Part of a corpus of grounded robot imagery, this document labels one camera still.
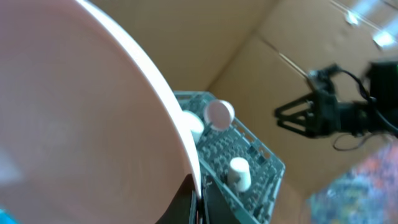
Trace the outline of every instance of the basket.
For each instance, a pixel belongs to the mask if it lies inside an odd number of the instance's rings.
[[[175,91],[181,109],[194,112],[204,122],[205,106],[216,98],[208,92]],[[285,165],[238,119],[225,131],[205,128],[197,144],[202,175],[212,175],[241,223],[269,223],[285,172]],[[244,193],[226,184],[232,158],[243,157],[250,165],[251,186]]]

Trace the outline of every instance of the patterned fabric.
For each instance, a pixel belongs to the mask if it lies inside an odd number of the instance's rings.
[[[308,200],[314,224],[398,223],[398,141]]]

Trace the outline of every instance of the tan wall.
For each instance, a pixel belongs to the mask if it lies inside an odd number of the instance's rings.
[[[374,25],[347,24],[338,2],[283,0],[210,87],[217,97],[230,101],[237,117],[285,162],[285,180],[301,194],[320,190],[386,142],[376,138],[360,150],[336,152],[331,146],[335,136],[312,140],[278,128],[273,110],[309,92],[299,70],[338,62],[360,74],[369,60],[396,54],[396,49],[376,47],[376,32]],[[341,100],[359,99],[348,77],[334,81]]]
[[[275,0],[93,0],[174,90],[206,90]]]

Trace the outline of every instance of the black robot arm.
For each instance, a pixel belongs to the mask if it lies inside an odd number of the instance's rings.
[[[338,102],[333,75],[346,73],[359,85],[363,102]],[[275,110],[278,126],[308,138],[321,138],[333,133],[389,132],[398,129],[398,60],[372,62],[365,79],[370,81],[370,93],[362,81],[337,65],[308,74],[312,93]]]

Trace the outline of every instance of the dish rack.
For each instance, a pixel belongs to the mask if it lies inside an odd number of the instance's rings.
[[[181,109],[194,112],[204,122],[205,106],[216,98],[208,92],[175,91]],[[211,175],[231,211],[241,223],[268,224],[285,172],[285,165],[238,119],[225,131],[205,128],[197,144],[202,175]],[[234,192],[226,183],[229,162],[243,157],[249,162],[251,186]]]

